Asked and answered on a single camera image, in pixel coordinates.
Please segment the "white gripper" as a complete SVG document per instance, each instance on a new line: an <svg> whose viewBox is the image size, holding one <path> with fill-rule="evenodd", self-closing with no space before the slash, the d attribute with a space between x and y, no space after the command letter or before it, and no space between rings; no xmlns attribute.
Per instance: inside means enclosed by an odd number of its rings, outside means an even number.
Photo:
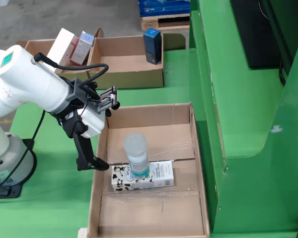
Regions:
<svg viewBox="0 0 298 238"><path fill-rule="evenodd" d="M111 110L120 107L118 101L116 105L100 113L96 112L94 103L87 103L83 108L77 109L78 116L61 120L61 125L69 138L74 139L78 158L76 159L77 170L99 170L106 171L109 164L96 157L93 153L90 138L101 133L105 127L105 116L111 117Z"/></svg>

